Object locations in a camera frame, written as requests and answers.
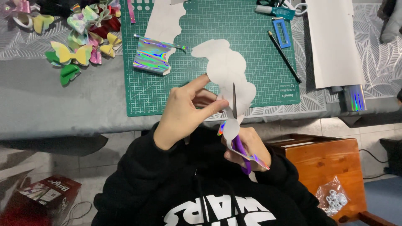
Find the purple scissors handle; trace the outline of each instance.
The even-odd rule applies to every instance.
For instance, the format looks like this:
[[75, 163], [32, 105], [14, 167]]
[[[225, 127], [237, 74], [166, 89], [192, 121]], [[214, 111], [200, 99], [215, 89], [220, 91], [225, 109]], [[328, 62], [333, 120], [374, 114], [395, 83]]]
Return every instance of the purple scissors handle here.
[[[234, 150], [236, 150], [236, 151], [242, 153], [243, 155], [247, 155], [246, 150], [245, 150], [244, 147], [243, 147], [243, 144], [242, 144], [242, 141], [240, 140], [239, 135], [237, 135], [237, 136], [232, 140], [232, 142], [233, 142], [233, 149], [234, 149]], [[250, 163], [250, 161], [249, 161], [248, 159], [246, 159], [246, 158], [244, 158], [244, 157], [243, 157], [243, 160], [244, 160], [244, 163], [245, 163], [246, 167], [245, 167], [245, 168], [242, 167], [242, 171], [243, 171], [243, 173], [249, 175], [250, 172], [251, 172], [251, 163]]]

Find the hand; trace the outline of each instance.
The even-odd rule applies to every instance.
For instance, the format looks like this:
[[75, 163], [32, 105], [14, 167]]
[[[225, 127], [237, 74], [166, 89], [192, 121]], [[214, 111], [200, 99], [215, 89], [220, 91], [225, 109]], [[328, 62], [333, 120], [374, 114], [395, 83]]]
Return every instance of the hand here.
[[[268, 165], [268, 167], [271, 166], [271, 154], [269, 154], [263, 141], [253, 127], [240, 128], [239, 137], [248, 156], [256, 154], [259, 159]], [[226, 140], [223, 136], [221, 142], [226, 145]], [[234, 162], [242, 167], [246, 167], [243, 158], [229, 149], [226, 150], [224, 157], [230, 162]], [[264, 172], [267, 170], [266, 168], [260, 166], [256, 161], [250, 161], [250, 163], [252, 171]]]
[[203, 74], [183, 87], [172, 88], [162, 118], [154, 133], [155, 144], [162, 150], [190, 135], [206, 118], [229, 106], [227, 100], [204, 88], [210, 82]]

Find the gray tablecloth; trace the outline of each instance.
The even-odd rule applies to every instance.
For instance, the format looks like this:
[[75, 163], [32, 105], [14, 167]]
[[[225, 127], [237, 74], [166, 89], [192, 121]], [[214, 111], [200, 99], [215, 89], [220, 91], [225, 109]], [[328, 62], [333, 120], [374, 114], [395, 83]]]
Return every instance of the gray tablecloth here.
[[[0, 140], [60, 136], [92, 136], [149, 129], [160, 115], [127, 117], [122, 56], [88, 67], [61, 88], [59, 68], [47, 60], [0, 61]], [[326, 112], [249, 118], [245, 123], [358, 115], [341, 113], [342, 103], [327, 104]], [[396, 98], [367, 101], [368, 111], [393, 112]], [[214, 126], [219, 122], [204, 123]]]

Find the yellow hair bow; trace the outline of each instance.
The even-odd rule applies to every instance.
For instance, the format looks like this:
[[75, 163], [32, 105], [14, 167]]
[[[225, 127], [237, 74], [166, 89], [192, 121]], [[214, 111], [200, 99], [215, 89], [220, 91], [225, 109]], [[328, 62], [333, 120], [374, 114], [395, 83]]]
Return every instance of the yellow hair bow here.
[[91, 45], [81, 46], [76, 53], [71, 53], [70, 50], [63, 44], [55, 41], [51, 41], [51, 46], [56, 51], [56, 56], [60, 59], [60, 63], [69, 64], [71, 59], [76, 59], [78, 63], [82, 65], [89, 65], [89, 59], [91, 58]]
[[53, 16], [39, 14], [37, 17], [33, 18], [33, 28], [38, 34], [44, 33], [45, 30], [49, 28], [49, 25], [53, 23], [53, 21]]
[[111, 57], [115, 57], [115, 50], [118, 50], [120, 48], [122, 41], [112, 33], [107, 33], [107, 41], [109, 41], [109, 44], [102, 45], [99, 49], [104, 54], [107, 54]]

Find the pencil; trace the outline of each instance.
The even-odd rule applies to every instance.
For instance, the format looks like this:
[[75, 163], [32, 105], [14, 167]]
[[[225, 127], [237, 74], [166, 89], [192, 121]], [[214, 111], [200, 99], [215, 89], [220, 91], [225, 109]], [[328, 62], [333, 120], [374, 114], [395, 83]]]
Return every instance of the pencil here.
[[285, 53], [282, 51], [281, 47], [279, 46], [279, 44], [276, 42], [274, 36], [272, 35], [272, 33], [270, 31], [268, 31], [268, 35], [269, 38], [271, 39], [271, 41], [274, 43], [274, 46], [276, 47], [276, 49], [278, 50], [279, 54], [281, 55], [283, 61], [285, 61], [287, 67], [289, 68], [290, 72], [292, 73], [293, 77], [295, 77], [296, 81], [300, 84], [302, 81], [300, 80], [299, 76], [297, 76], [297, 73], [295, 71], [295, 69], [292, 67], [292, 65], [290, 64], [289, 60], [287, 59]]

